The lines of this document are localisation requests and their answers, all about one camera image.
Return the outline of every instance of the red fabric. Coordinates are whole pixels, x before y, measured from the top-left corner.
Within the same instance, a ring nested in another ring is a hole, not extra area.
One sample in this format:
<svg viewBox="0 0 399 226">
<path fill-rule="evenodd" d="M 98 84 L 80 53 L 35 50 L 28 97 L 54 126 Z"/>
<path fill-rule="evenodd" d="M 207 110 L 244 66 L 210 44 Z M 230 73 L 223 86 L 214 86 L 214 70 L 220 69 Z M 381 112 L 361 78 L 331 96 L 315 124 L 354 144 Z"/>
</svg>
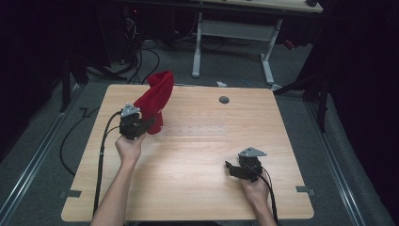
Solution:
<svg viewBox="0 0 399 226">
<path fill-rule="evenodd" d="M 148 134 L 154 135 L 159 133 L 164 125 L 162 109 L 167 104 L 173 90 L 173 73 L 171 71 L 155 73 L 150 75 L 147 81 L 150 89 L 138 98 L 133 105 L 140 108 L 143 121 L 155 117 L 155 123 L 147 131 Z"/>
</svg>

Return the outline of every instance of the table top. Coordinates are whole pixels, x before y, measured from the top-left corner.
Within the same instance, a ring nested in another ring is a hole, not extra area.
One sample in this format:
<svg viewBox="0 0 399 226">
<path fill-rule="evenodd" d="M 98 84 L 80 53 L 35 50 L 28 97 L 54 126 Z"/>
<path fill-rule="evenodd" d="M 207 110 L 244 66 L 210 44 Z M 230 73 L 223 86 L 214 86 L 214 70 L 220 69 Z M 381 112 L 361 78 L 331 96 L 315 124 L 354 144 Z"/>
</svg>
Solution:
<svg viewBox="0 0 399 226">
<path fill-rule="evenodd" d="M 106 123 L 148 88 L 109 86 L 72 183 L 81 195 L 67 198 L 64 220 L 91 221 Z M 230 102 L 220 103 L 220 96 Z M 126 220 L 255 219 L 241 184 L 225 167 L 225 161 L 238 166 L 238 153 L 248 147 L 267 153 L 259 160 L 270 173 L 279 218 L 313 216 L 308 194 L 296 192 L 304 182 L 270 89 L 174 87 L 162 114 L 162 131 L 143 141 Z M 116 117 L 109 128 L 119 122 Z M 120 166 L 114 144 L 119 136 L 116 129 L 106 139 L 100 200 Z"/>
<path fill-rule="evenodd" d="M 231 4 L 243 7 L 273 8 L 301 12 L 322 12 L 323 8 L 317 3 L 310 7 L 305 0 L 201 0 L 204 3 Z"/>
</svg>

